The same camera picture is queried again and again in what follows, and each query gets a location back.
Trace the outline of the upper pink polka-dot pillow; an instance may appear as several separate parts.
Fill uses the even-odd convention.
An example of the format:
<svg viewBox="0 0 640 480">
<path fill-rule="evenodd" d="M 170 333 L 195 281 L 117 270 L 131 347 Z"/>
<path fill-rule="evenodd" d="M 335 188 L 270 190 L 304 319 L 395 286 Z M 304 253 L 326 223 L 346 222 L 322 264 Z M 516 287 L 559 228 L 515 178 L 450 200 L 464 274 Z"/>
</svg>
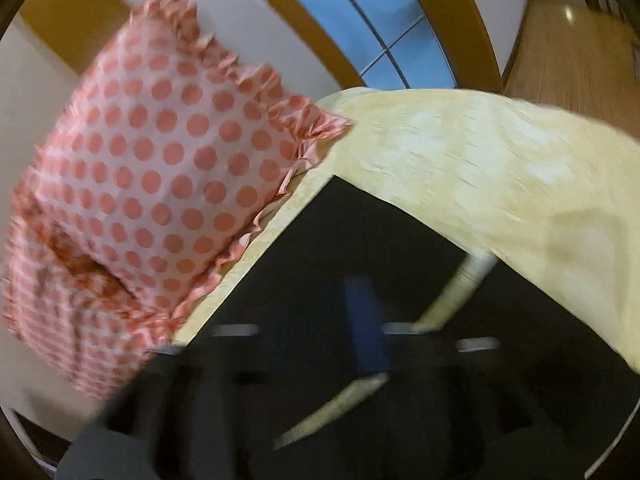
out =
<svg viewBox="0 0 640 480">
<path fill-rule="evenodd" d="M 141 307 L 174 313 L 348 127 L 203 34 L 195 2 L 146 0 L 40 148 L 35 196 Z"/>
</svg>

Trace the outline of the lower pink polka-dot pillow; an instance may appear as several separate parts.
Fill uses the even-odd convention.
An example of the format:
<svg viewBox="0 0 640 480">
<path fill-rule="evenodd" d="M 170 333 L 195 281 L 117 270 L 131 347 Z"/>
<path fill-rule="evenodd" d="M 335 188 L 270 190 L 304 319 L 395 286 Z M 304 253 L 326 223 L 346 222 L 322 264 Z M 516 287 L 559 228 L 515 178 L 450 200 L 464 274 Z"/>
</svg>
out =
<svg viewBox="0 0 640 480">
<path fill-rule="evenodd" d="M 13 219 L 3 295 L 10 332 L 95 401 L 107 400 L 170 341 L 166 314 L 142 308 L 68 236 L 38 219 Z"/>
</svg>

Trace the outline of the wooden headboard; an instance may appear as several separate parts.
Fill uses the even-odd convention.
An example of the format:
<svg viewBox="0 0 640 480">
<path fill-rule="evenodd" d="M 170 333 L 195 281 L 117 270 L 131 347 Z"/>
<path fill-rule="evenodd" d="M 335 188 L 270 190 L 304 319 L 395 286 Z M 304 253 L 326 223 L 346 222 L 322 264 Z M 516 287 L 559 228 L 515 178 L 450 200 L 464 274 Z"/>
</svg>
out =
<svg viewBox="0 0 640 480">
<path fill-rule="evenodd" d="M 21 18 L 74 73 L 82 74 L 129 18 L 122 0 L 25 0 Z"/>
</svg>

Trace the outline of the wooden framed window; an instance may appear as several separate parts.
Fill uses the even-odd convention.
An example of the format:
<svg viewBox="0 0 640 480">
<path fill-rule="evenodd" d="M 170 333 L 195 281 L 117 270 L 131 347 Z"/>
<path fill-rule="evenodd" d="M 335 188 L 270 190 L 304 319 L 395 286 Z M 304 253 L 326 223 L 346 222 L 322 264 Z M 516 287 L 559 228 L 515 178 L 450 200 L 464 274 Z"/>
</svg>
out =
<svg viewBox="0 0 640 480">
<path fill-rule="evenodd" d="M 265 2 L 343 88 L 503 89 L 474 0 Z"/>
</svg>

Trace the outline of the black pants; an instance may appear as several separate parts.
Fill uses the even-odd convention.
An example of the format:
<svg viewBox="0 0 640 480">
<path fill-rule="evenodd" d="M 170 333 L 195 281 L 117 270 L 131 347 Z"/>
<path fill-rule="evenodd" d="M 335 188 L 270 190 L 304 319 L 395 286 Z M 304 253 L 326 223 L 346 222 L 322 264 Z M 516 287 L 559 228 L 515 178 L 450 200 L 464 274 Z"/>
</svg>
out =
<svg viewBox="0 0 640 480">
<path fill-rule="evenodd" d="M 462 249 L 415 218 L 335 178 L 258 259 L 213 321 L 262 324 L 315 282 L 366 278 L 384 304 L 382 330 L 390 323 L 411 324 L 434 309 L 466 260 Z M 499 261 L 491 263 L 461 309 L 430 330 L 454 339 L 495 337 L 520 361 L 571 340 L 592 341 L 627 365 L 591 328 Z M 390 360 L 385 338 L 384 349 Z M 242 479 L 383 479 L 380 435 L 392 367 L 390 360 L 382 372 L 307 392 L 243 389 Z M 634 418 L 586 479 L 638 477 L 639 376 L 634 374 Z"/>
</svg>

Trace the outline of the cream patterned bedspread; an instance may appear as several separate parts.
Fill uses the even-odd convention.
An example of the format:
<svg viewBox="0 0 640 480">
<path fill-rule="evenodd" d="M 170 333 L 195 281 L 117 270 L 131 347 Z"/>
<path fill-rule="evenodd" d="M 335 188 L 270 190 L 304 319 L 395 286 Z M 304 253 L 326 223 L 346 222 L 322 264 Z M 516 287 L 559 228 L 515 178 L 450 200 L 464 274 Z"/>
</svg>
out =
<svg viewBox="0 0 640 480">
<path fill-rule="evenodd" d="M 639 376 L 639 148 L 605 125 L 488 94 L 353 91 L 355 125 L 252 240 L 186 328 L 224 300 L 332 179 L 415 218 L 468 260 L 411 323 L 441 328 L 503 262 L 591 328 Z"/>
</svg>

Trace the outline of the pink polka-dot pillow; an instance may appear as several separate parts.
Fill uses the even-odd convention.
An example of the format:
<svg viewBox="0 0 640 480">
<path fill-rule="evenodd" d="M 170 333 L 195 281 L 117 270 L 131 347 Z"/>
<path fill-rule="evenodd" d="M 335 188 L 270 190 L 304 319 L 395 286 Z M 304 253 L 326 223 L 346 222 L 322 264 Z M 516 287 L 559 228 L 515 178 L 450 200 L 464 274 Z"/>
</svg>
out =
<svg viewBox="0 0 640 480">
<path fill-rule="evenodd" d="M 166 314 L 142 308 L 68 236 L 38 219 L 13 219 L 3 295 L 10 332 L 95 401 L 107 400 L 170 341 Z"/>
<path fill-rule="evenodd" d="M 40 148 L 35 196 L 141 307 L 174 313 L 348 127 L 203 34 L 195 2 L 146 0 Z"/>
</svg>

